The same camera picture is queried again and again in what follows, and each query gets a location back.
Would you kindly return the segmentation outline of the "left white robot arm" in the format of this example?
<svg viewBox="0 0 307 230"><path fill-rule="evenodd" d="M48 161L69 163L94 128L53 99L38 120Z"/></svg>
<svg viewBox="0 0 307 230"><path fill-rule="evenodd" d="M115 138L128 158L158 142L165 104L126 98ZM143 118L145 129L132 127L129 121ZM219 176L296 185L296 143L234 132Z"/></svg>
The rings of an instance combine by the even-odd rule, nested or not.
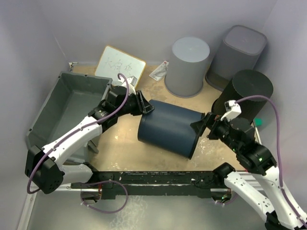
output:
<svg viewBox="0 0 307 230"><path fill-rule="evenodd" d="M99 177L87 163L65 165L65 161L88 141L115 125L118 118L130 114L146 115L154 110L141 91L129 92L127 86L115 86L97 107L62 137L40 148L32 146L27 153L25 175L44 194L54 192L65 183L83 183L88 188L97 186Z"/></svg>

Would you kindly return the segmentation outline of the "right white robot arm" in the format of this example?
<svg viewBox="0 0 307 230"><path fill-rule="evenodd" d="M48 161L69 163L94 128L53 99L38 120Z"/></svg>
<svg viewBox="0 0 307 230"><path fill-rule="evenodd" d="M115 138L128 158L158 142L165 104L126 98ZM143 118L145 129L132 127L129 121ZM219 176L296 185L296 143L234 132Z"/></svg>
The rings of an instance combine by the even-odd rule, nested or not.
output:
<svg viewBox="0 0 307 230"><path fill-rule="evenodd" d="M200 121L190 124L196 135L210 130L207 138L220 140L236 154L236 159L261 185L261 194L248 184L228 163L223 163L213 173L217 187L228 187L243 198L265 222L268 230L304 230L307 214L295 202L280 179L281 170L272 153L255 141L255 129L244 118L231 121L208 113Z"/></svg>

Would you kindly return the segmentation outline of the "black ribbed round bin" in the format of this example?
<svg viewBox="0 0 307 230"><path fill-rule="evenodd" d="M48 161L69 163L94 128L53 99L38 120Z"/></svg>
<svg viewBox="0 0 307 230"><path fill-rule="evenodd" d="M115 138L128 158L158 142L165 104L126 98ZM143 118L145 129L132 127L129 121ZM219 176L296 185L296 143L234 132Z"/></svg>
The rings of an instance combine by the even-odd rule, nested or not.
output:
<svg viewBox="0 0 307 230"><path fill-rule="evenodd" d="M273 94L271 80L256 70L241 70L227 84L221 95L212 105L212 113L223 115L226 110L224 103L229 100L239 100L247 96L262 95L270 98ZM264 99L248 99L240 103L240 117L247 119L250 123L266 104Z"/></svg>

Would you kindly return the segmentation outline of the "dark blue round bin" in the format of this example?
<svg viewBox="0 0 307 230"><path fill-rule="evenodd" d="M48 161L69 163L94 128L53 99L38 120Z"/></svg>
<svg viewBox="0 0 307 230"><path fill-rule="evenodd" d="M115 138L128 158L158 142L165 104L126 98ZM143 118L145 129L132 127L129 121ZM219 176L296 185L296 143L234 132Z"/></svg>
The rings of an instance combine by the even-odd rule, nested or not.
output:
<svg viewBox="0 0 307 230"><path fill-rule="evenodd" d="M142 116L138 141L190 160L199 140L190 124L200 121L205 114L153 99L149 103L154 110Z"/></svg>

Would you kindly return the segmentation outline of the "grey slotted square bin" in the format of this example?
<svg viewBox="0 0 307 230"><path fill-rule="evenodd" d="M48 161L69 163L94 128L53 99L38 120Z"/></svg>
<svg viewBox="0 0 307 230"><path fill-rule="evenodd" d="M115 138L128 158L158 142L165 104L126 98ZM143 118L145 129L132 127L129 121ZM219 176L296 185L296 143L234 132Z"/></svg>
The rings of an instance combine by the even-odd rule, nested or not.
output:
<svg viewBox="0 0 307 230"><path fill-rule="evenodd" d="M234 75L253 69L267 44L261 32L243 25L235 25L223 36L205 75L206 82L223 91Z"/></svg>

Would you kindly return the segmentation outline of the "grey plastic storage crate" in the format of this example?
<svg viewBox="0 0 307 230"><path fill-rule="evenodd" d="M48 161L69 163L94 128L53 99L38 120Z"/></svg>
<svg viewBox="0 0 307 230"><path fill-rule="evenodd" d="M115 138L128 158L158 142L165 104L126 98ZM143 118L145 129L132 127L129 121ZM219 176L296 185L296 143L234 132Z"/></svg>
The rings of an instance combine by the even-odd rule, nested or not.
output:
<svg viewBox="0 0 307 230"><path fill-rule="evenodd" d="M40 148L77 126L106 97L112 79L61 72L26 134L27 148Z"/></svg>

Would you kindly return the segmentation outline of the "light grey round bucket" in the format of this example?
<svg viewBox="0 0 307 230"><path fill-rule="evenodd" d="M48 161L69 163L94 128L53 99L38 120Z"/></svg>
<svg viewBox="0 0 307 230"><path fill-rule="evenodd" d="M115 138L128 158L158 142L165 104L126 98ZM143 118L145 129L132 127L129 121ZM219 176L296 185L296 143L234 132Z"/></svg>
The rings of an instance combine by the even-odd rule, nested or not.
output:
<svg viewBox="0 0 307 230"><path fill-rule="evenodd" d="M181 98L197 95L209 65L210 48L197 37L183 37L174 42L165 76L167 90Z"/></svg>

